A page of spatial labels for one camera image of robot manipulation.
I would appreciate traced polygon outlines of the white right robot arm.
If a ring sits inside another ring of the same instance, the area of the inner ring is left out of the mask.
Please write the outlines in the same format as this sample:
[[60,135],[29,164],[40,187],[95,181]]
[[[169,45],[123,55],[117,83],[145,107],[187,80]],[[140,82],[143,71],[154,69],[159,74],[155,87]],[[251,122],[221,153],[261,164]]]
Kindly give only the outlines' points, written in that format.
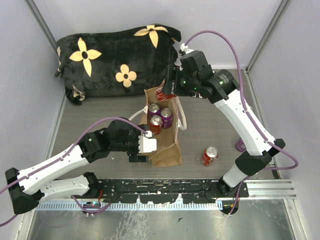
[[274,138],[259,122],[241,99],[240,85],[228,70],[213,71],[202,51],[186,48],[180,54],[181,65],[168,67],[161,92],[209,100],[227,117],[246,147],[218,180],[219,192],[231,197],[242,180],[264,169],[286,144],[283,139]]

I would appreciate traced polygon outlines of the brown burlap canvas bag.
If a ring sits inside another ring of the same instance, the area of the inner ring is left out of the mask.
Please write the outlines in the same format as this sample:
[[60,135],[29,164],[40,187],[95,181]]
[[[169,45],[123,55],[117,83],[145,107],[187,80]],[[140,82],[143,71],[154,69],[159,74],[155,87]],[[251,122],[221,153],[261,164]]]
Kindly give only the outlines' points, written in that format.
[[133,120],[138,115],[141,115],[139,123],[149,124],[150,120],[147,107],[152,103],[158,104],[162,109],[169,108],[172,111],[172,126],[168,129],[162,129],[161,133],[155,136],[157,139],[157,150],[147,154],[148,160],[152,162],[154,168],[176,166],[183,163],[178,132],[187,129],[186,116],[179,97],[176,96],[166,101],[159,101],[157,99],[156,92],[161,91],[164,84],[165,83],[162,82],[157,87],[146,89],[144,91],[146,99],[145,106],[129,117],[129,120]]

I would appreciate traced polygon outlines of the red Coke can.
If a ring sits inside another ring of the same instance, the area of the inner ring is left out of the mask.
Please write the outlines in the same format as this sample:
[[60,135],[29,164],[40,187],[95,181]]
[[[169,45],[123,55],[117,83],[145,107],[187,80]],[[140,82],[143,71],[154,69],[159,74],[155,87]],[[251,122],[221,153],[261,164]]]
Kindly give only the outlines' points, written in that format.
[[218,157],[218,149],[214,146],[208,146],[204,149],[200,161],[204,166],[209,167]]
[[162,131],[163,120],[159,115],[153,115],[149,120],[149,129],[154,135]]
[[176,97],[174,94],[165,94],[162,91],[156,91],[155,96],[161,102],[168,101]]

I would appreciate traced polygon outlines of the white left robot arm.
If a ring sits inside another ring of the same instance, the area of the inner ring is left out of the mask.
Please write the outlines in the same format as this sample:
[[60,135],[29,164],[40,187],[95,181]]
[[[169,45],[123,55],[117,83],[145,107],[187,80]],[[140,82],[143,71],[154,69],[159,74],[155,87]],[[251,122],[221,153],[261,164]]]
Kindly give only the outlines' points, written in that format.
[[108,127],[93,130],[90,126],[68,148],[26,169],[10,168],[5,172],[13,212],[21,215],[40,203],[67,196],[95,198],[102,190],[92,172],[69,179],[59,177],[111,152],[124,152],[129,162],[146,162],[147,154],[157,150],[157,139],[146,124],[135,125],[122,117],[112,117]]

